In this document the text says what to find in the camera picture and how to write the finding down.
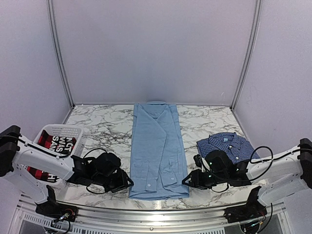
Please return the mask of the light blue long sleeve shirt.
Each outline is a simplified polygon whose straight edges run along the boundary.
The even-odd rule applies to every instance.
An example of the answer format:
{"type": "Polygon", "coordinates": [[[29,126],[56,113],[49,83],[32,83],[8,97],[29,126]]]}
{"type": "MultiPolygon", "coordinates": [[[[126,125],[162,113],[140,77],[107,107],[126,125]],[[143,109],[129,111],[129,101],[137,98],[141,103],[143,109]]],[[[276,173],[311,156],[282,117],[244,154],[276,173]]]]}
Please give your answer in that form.
{"type": "Polygon", "coordinates": [[[133,113],[129,198],[164,200],[189,197],[177,106],[166,102],[136,103],[133,113]]]}

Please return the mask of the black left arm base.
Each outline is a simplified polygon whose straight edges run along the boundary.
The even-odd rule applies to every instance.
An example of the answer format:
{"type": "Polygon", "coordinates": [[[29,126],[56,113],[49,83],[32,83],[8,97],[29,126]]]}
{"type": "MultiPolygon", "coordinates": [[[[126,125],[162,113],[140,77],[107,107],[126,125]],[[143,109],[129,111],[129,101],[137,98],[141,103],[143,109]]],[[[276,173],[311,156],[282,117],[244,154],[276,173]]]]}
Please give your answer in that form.
{"type": "Polygon", "coordinates": [[[47,185],[47,199],[43,203],[36,203],[36,213],[52,218],[61,218],[64,215],[64,219],[74,222],[76,220],[78,208],[76,206],[58,203],[56,201],[56,196],[54,189],[47,185]]]}

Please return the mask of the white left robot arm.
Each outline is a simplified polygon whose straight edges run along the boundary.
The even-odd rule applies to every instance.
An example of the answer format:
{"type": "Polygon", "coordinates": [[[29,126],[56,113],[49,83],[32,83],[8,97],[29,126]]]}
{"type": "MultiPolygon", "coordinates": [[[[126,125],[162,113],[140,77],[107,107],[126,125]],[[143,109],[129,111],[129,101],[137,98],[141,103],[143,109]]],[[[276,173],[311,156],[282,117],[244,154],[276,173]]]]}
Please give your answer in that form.
{"type": "Polygon", "coordinates": [[[42,128],[51,135],[51,149],[31,141],[12,125],[0,134],[0,176],[28,194],[51,217],[60,215],[61,205],[54,201],[54,191],[33,177],[27,167],[51,173],[60,179],[89,187],[98,185],[107,192],[133,186],[121,169],[121,160],[103,151],[98,157],[81,157],[83,129],[79,126],[48,124],[42,128]]]}

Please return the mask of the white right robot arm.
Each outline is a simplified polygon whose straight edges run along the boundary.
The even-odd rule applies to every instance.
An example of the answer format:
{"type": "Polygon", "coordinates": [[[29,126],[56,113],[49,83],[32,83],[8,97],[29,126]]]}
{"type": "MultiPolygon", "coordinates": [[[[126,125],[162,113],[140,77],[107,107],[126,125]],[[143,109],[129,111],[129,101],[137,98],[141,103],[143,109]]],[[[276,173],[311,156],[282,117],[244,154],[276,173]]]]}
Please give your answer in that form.
{"type": "Polygon", "coordinates": [[[297,146],[268,157],[233,163],[221,150],[214,150],[206,157],[194,156],[198,167],[191,171],[182,184],[202,190],[227,183],[233,187],[252,185],[263,179],[277,177],[278,180],[251,190],[246,204],[242,206],[242,215],[252,218],[277,200],[312,187],[312,142],[302,138],[297,146]]]}

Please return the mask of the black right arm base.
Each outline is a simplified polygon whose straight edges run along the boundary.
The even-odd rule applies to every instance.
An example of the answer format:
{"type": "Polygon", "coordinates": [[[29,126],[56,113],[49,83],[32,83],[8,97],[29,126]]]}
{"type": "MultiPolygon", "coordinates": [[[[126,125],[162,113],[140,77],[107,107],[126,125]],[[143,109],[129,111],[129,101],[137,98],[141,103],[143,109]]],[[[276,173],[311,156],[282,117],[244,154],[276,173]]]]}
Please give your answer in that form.
{"type": "Polygon", "coordinates": [[[253,188],[248,196],[247,202],[244,205],[228,207],[224,211],[223,217],[228,223],[235,223],[265,216],[267,209],[262,205],[259,199],[259,190],[261,186],[253,188]]]}

